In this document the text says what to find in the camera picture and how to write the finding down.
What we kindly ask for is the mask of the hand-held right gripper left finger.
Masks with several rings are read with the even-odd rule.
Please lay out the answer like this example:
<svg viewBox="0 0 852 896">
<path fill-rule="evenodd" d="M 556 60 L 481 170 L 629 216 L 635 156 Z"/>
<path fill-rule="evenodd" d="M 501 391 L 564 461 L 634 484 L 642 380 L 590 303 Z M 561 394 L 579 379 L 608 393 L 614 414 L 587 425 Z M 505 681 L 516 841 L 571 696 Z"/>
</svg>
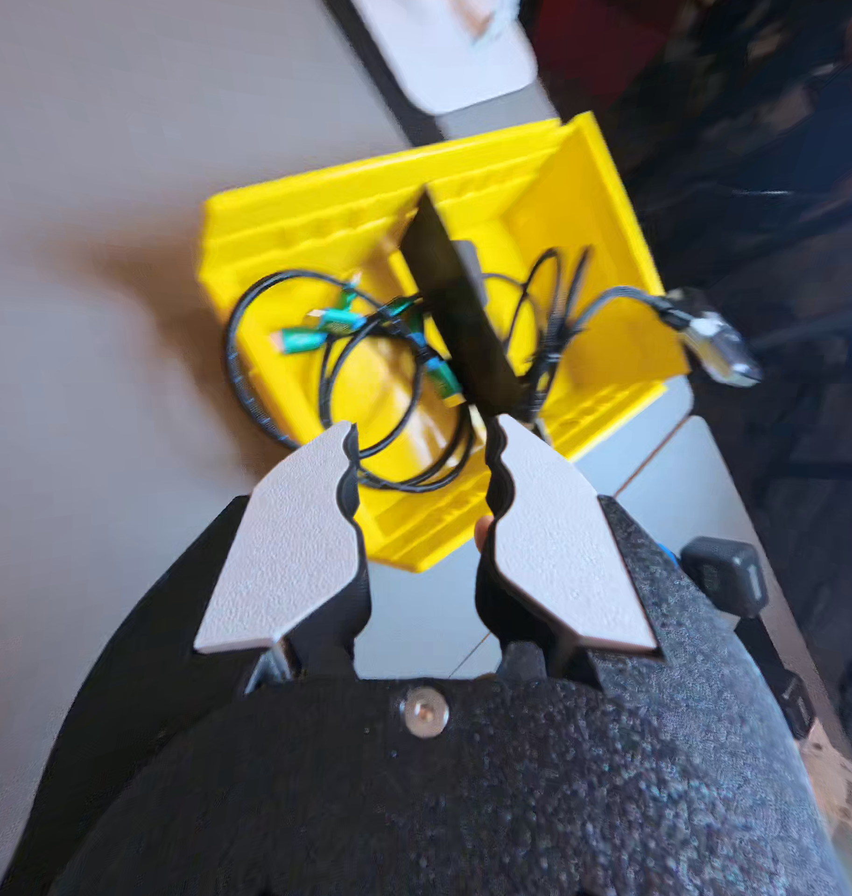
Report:
<svg viewBox="0 0 852 896">
<path fill-rule="evenodd" d="M 357 427 L 336 423 L 253 488 L 196 633 L 213 655 L 271 648 L 353 653 L 372 613 Z"/>
</svg>

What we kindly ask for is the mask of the black HDMI cable green plug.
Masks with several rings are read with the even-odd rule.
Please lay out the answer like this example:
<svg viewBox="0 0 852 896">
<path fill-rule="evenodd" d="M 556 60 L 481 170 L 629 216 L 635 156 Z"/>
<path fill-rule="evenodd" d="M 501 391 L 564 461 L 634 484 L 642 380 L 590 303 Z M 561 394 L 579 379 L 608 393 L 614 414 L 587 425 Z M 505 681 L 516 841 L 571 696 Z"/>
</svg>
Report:
<svg viewBox="0 0 852 896">
<path fill-rule="evenodd" d="M 254 425 L 289 452 L 297 452 L 301 442 L 285 432 L 277 422 L 273 410 L 265 397 L 253 384 L 251 370 L 240 358 L 239 329 L 253 305 L 276 287 L 295 280 L 310 280 L 337 287 L 340 292 L 350 294 L 352 299 L 365 302 L 370 313 L 362 317 L 362 322 L 344 331 L 325 330 L 320 349 L 323 351 L 317 380 L 317 413 L 323 429 L 333 424 L 331 398 L 335 382 L 342 373 L 343 366 L 351 354 L 365 340 L 387 338 L 404 343 L 414 364 L 411 381 L 411 396 L 401 419 L 390 432 L 374 444 L 359 448 L 357 461 L 358 483 L 375 491 L 396 492 L 402 495 L 426 495 L 450 486 L 465 471 L 476 446 L 476 427 L 467 400 L 464 399 L 457 411 L 454 431 L 449 442 L 438 458 L 419 473 L 402 480 L 387 479 L 367 469 L 364 461 L 376 454 L 382 454 L 405 432 L 418 408 L 424 384 L 433 381 L 438 391 L 439 373 L 450 374 L 450 365 L 426 341 L 422 332 L 413 328 L 409 315 L 420 310 L 421 297 L 418 294 L 400 296 L 390 302 L 381 303 L 367 294 L 350 280 L 342 280 L 327 273 L 303 268 L 288 268 L 269 273 L 249 286 L 230 311 L 223 334 L 223 367 L 227 382 L 234 398 L 252 420 Z"/>
</svg>

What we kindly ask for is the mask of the black braided cable silver plug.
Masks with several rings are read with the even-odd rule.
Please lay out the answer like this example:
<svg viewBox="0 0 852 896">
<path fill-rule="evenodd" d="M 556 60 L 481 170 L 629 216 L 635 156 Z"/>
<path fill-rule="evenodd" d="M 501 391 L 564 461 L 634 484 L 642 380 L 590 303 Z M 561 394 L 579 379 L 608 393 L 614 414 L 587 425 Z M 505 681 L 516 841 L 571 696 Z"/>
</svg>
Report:
<svg viewBox="0 0 852 896">
<path fill-rule="evenodd" d="M 532 430 L 549 396 L 561 358 L 570 343 L 586 330 L 599 312 L 618 300 L 636 303 L 654 313 L 716 383 L 729 387 L 748 388 L 761 383 L 761 366 L 753 357 L 743 337 L 721 314 L 709 307 L 704 294 L 697 289 L 677 289 L 658 296 L 641 288 L 616 286 L 601 291 L 580 312 L 575 312 L 592 259 L 592 246 L 582 250 L 566 290 L 562 289 L 563 263 L 556 249 L 546 250 L 533 264 L 521 284 L 521 294 L 513 312 L 509 330 L 503 341 L 508 349 L 524 304 L 534 304 L 532 282 L 541 267 L 554 262 L 556 273 L 553 294 L 543 326 L 537 326 L 536 350 L 528 371 L 520 377 L 521 399 L 512 415 Z"/>
</svg>

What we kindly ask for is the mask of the black bin divider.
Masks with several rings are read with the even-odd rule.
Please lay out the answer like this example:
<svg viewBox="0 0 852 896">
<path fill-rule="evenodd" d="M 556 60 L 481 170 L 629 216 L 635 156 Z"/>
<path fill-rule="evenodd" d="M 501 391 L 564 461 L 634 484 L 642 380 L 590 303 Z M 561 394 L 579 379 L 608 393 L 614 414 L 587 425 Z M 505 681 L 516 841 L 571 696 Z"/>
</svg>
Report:
<svg viewBox="0 0 852 896">
<path fill-rule="evenodd" d="M 523 389 L 481 304 L 480 279 L 467 268 L 427 188 L 399 249 L 466 400 L 483 417 L 519 409 Z"/>
</svg>

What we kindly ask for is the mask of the small black box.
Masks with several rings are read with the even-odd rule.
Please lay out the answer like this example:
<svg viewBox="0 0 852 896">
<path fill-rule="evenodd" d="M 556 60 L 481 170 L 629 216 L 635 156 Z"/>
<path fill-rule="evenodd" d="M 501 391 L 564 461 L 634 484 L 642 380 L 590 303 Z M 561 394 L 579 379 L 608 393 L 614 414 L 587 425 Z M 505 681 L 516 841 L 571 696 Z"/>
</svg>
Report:
<svg viewBox="0 0 852 896">
<path fill-rule="evenodd" d="M 698 537 L 679 554 L 685 574 L 714 607 L 738 619 L 753 619 L 768 606 L 756 547 L 731 539 Z"/>
</svg>

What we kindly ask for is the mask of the yellow plastic bin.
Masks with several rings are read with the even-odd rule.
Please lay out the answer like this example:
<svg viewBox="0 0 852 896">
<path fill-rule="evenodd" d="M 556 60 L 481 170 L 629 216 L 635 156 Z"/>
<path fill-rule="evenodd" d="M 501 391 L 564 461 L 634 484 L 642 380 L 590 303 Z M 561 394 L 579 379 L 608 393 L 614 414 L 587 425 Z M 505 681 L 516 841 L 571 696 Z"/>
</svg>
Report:
<svg viewBox="0 0 852 896">
<path fill-rule="evenodd" d="M 427 188 L 452 239 L 473 241 L 487 275 L 486 313 L 501 340 L 533 264 L 548 249 L 563 263 L 566 290 L 585 246 L 592 259 L 575 312 L 616 286 L 662 294 L 654 261 L 592 114 L 516 126 L 463 140 L 287 176 L 220 193 L 204 205 L 198 279 L 224 323 L 242 293 L 269 273 L 303 268 L 359 287 L 380 303 L 416 294 L 399 250 Z M 553 294 L 556 265 L 532 282 L 507 359 L 527 372 Z M 268 292 L 239 329 L 240 358 L 283 430 L 301 444 L 324 430 L 317 413 L 323 351 L 290 354 L 283 329 L 313 330 L 315 311 L 340 308 L 337 287 L 295 280 Z M 411 396 L 408 347 L 375 338 L 353 351 L 335 382 L 333 421 L 356 424 L 363 447 L 387 435 Z M 367 469 L 392 480 L 435 461 L 454 431 L 462 399 L 444 399 L 428 379 L 404 434 Z M 420 574 L 470 537 L 487 512 L 484 426 L 472 408 L 476 446 L 462 476 L 426 495 L 362 486 L 357 522 L 368 557 Z"/>
</svg>

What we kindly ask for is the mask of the red chair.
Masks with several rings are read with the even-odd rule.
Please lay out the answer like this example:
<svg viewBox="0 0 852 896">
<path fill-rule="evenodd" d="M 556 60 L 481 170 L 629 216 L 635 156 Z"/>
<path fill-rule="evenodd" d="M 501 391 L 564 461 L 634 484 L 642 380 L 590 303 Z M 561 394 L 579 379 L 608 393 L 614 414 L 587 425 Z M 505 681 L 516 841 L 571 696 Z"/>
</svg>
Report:
<svg viewBox="0 0 852 896">
<path fill-rule="evenodd" d="M 531 31 L 541 73 L 611 106 L 663 49 L 679 1 L 543 1 Z"/>
</svg>

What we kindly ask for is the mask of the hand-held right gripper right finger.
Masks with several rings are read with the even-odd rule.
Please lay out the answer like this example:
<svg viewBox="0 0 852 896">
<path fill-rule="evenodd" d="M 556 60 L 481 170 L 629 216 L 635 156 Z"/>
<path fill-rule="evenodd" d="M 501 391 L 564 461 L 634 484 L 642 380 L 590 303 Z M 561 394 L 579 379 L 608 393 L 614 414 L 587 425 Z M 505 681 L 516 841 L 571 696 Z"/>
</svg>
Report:
<svg viewBox="0 0 852 896">
<path fill-rule="evenodd" d="M 491 521 L 478 614 L 501 644 L 547 662 L 579 651 L 652 657 L 658 641 L 599 494 L 577 467 L 509 415 L 487 424 Z"/>
</svg>

